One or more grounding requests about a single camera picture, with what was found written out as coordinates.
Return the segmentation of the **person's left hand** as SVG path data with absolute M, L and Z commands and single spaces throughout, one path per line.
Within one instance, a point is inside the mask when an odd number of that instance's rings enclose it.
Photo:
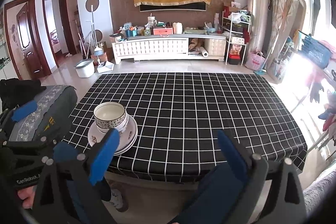
M 31 186 L 18 191 L 18 197 L 22 200 L 22 207 L 24 209 L 31 209 L 33 207 L 35 193 L 37 186 Z

